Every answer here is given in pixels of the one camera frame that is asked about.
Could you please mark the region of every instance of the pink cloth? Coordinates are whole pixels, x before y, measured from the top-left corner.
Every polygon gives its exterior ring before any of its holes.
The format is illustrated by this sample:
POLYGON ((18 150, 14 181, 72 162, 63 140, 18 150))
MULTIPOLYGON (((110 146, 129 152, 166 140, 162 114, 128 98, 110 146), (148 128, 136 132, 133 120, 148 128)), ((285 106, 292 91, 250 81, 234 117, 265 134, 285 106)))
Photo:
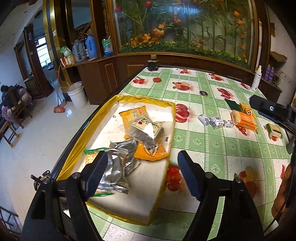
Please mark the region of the pink cloth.
MULTIPOLYGON (((18 90, 18 93, 20 94, 20 97, 22 97, 24 94, 27 94, 29 96, 28 100, 25 102, 26 105, 32 104, 32 97, 25 89, 18 90)), ((17 119, 13 115, 8 115, 7 113, 8 107, 2 106, 2 117, 4 117, 5 120, 10 121, 14 124, 17 123, 17 119)))

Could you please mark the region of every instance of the wooden stool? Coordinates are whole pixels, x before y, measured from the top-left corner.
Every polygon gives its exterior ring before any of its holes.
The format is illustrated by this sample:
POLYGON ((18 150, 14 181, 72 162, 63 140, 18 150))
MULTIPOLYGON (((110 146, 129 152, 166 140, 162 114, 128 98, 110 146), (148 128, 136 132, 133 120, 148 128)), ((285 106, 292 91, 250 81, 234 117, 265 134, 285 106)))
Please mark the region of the wooden stool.
POLYGON ((19 138, 19 136, 20 135, 15 132, 14 128, 12 128, 12 126, 11 126, 11 124, 10 124, 9 121, 6 121, 4 123, 4 125, 1 127, 1 130, 0 130, 0 139, 3 137, 7 141, 7 143, 10 145, 11 148, 13 148, 13 144, 11 143, 11 140, 13 139, 13 137, 19 138), (5 136, 5 133, 6 133, 6 131, 7 131, 8 128, 10 128, 11 131, 12 131, 12 134, 10 135, 9 138, 7 138, 5 136))

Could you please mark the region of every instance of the white bucket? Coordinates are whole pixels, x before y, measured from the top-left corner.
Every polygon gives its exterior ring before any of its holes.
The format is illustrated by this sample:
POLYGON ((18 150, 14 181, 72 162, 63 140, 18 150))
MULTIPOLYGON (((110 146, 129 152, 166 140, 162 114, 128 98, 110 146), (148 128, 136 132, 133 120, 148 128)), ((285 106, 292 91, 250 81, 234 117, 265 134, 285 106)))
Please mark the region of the white bucket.
POLYGON ((81 81, 72 84, 68 88, 67 92, 76 108, 82 108, 87 104, 87 98, 85 96, 83 83, 81 81))

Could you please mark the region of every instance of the dark hair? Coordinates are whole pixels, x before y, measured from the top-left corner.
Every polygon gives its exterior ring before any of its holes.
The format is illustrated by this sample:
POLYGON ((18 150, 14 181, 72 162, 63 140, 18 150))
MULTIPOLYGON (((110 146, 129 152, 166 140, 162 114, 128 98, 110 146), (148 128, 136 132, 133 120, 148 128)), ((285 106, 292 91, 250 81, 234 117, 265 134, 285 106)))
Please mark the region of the dark hair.
POLYGON ((3 85, 1 86, 1 92, 7 92, 9 90, 8 86, 7 85, 3 85))

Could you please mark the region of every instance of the person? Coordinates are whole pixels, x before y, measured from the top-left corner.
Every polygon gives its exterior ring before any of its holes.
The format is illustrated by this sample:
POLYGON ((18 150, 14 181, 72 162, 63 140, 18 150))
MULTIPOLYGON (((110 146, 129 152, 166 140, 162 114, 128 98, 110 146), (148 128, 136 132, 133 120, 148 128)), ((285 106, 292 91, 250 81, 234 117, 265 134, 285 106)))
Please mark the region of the person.
POLYGON ((9 86, 9 87, 7 85, 1 86, 0 90, 2 92, 1 98, 2 98, 3 106, 8 107, 9 109, 11 109, 14 106, 11 99, 8 98, 8 96, 6 96, 7 91, 10 89, 12 89, 12 93, 15 96, 16 101, 17 102, 20 101, 20 95, 19 95, 18 91, 13 86, 9 86))
POLYGON ((30 94, 22 87, 22 86, 6 86, 3 85, 0 88, 0 91, 2 92, 2 102, 3 102, 3 106, 1 109, 2 112, 2 117, 5 118, 5 120, 10 121, 14 124, 18 123, 18 119, 16 119, 12 112, 14 109, 14 105, 12 104, 11 100, 9 98, 5 97, 5 94, 7 93, 7 91, 13 88, 13 93, 14 96, 16 98, 16 100, 19 102, 20 100, 23 101, 27 106, 32 104, 32 97, 30 96, 30 94))

